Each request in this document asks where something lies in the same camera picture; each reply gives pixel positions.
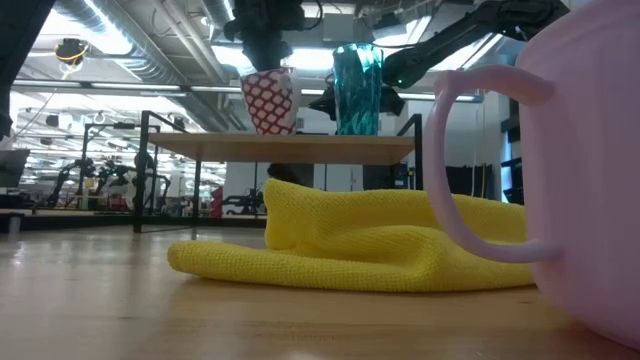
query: wooden shelf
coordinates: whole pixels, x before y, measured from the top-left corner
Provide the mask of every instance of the wooden shelf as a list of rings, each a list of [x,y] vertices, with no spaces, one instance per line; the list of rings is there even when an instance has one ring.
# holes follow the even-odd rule
[[[393,165],[413,151],[403,136],[149,134],[149,142],[194,160]]]

